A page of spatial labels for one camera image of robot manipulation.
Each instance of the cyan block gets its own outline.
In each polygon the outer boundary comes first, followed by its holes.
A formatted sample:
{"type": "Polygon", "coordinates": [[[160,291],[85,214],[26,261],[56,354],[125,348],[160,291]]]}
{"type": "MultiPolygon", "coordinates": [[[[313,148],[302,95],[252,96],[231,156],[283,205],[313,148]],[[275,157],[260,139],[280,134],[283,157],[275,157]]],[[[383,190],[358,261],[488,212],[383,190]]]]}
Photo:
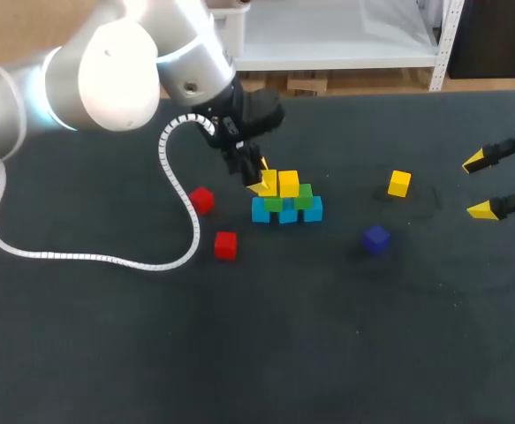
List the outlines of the cyan block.
{"type": "Polygon", "coordinates": [[[283,199],[283,210],[293,210],[294,209],[294,199],[283,199]]]}
{"type": "Polygon", "coordinates": [[[304,211],[305,223],[319,223],[323,218],[324,207],[322,205],[322,198],[314,196],[313,204],[310,209],[304,211]]]}
{"type": "Polygon", "coordinates": [[[271,214],[265,210],[265,199],[254,197],[251,204],[251,218],[254,223],[270,223],[271,214]]]}
{"type": "Polygon", "coordinates": [[[278,214],[278,223],[297,223],[299,211],[294,208],[294,199],[283,199],[283,212],[278,214]]]}
{"type": "Polygon", "coordinates": [[[387,250],[389,244],[390,234],[381,225],[376,225],[363,234],[363,247],[374,256],[387,250]]]}
{"type": "Polygon", "coordinates": [[[297,223],[299,221],[299,211],[296,209],[284,210],[278,214],[278,223],[297,223]]]}

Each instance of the white shelf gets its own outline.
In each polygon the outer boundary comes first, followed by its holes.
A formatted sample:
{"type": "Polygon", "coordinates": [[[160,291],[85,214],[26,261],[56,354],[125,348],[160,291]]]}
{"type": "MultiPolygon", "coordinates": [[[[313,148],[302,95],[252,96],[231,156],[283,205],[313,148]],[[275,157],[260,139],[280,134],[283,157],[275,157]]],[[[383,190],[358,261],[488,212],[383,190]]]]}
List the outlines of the white shelf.
{"type": "Polygon", "coordinates": [[[416,0],[255,0],[240,71],[433,67],[416,0]]]}

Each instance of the block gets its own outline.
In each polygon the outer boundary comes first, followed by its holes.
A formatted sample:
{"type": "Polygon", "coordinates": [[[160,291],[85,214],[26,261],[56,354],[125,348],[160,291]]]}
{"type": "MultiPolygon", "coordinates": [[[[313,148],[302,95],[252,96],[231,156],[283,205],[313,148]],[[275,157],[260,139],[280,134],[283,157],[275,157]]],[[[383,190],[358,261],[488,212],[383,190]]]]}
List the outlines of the block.
{"type": "Polygon", "coordinates": [[[278,214],[278,223],[297,223],[299,211],[294,208],[294,199],[283,199],[283,211],[278,214]]]}
{"type": "Polygon", "coordinates": [[[204,187],[199,187],[188,196],[198,215],[206,215],[214,208],[214,194],[204,187]]]}
{"type": "Polygon", "coordinates": [[[320,196],[312,198],[312,207],[304,211],[305,223],[319,223],[323,219],[324,206],[320,196]]]}
{"type": "Polygon", "coordinates": [[[254,223],[270,223],[271,214],[265,210],[265,199],[254,197],[251,205],[251,217],[254,223]]]}
{"type": "Polygon", "coordinates": [[[283,210],[293,210],[294,209],[294,199],[292,197],[288,199],[283,199],[283,210]]]}
{"type": "Polygon", "coordinates": [[[408,172],[394,170],[390,178],[389,194],[391,196],[406,197],[411,175],[408,172]]]}
{"type": "Polygon", "coordinates": [[[267,197],[264,200],[267,212],[283,212],[283,199],[280,197],[267,197]]]}
{"type": "Polygon", "coordinates": [[[234,261],[238,254],[238,235],[235,232],[218,232],[214,242],[214,255],[223,261],[234,261]]]}
{"type": "Polygon", "coordinates": [[[261,175],[268,189],[258,193],[260,197],[275,197],[277,195],[276,170],[262,170],[261,175]]]}
{"type": "Polygon", "coordinates": [[[278,173],[278,184],[280,196],[299,197],[300,183],[299,174],[295,170],[282,170],[278,173]]]}
{"type": "Polygon", "coordinates": [[[381,226],[376,225],[363,234],[363,247],[373,256],[382,254],[389,248],[390,234],[381,226]]]}
{"type": "Polygon", "coordinates": [[[294,208],[297,210],[310,209],[314,205],[313,197],[312,186],[309,184],[301,184],[299,197],[294,199],[294,208]]]}

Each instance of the dark blue block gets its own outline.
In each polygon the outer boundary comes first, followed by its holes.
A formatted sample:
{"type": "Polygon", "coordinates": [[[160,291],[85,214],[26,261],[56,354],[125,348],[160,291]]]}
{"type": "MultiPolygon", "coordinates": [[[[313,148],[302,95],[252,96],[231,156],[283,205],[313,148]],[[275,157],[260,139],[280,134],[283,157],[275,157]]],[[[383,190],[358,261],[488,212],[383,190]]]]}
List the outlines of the dark blue block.
{"type": "Polygon", "coordinates": [[[389,244],[390,234],[381,225],[376,225],[363,234],[363,247],[375,256],[387,250],[389,244]]]}
{"type": "Polygon", "coordinates": [[[254,223],[270,223],[271,214],[265,210],[265,199],[254,197],[251,204],[251,218],[254,223]]]}

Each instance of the light blue block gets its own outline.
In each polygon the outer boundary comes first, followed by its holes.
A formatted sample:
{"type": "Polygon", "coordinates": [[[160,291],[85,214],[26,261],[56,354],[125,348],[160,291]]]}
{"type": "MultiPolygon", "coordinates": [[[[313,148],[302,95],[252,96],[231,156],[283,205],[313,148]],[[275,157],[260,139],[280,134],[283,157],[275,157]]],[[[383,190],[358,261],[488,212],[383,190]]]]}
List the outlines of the light blue block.
{"type": "Polygon", "coordinates": [[[297,223],[299,221],[299,211],[296,209],[284,210],[278,214],[278,223],[297,223]]]}
{"type": "Polygon", "coordinates": [[[294,199],[283,199],[283,212],[278,214],[278,223],[297,223],[299,211],[294,208],[294,199]]]}
{"type": "Polygon", "coordinates": [[[293,210],[294,209],[294,199],[292,197],[283,199],[283,210],[293,210]]]}
{"type": "Polygon", "coordinates": [[[319,223],[323,219],[324,206],[322,205],[322,198],[314,196],[314,204],[310,209],[304,211],[305,223],[319,223]]]}
{"type": "Polygon", "coordinates": [[[251,219],[254,223],[270,223],[271,214],[265,210],[265,199],[254,197],[251,204],[251,219]]]}

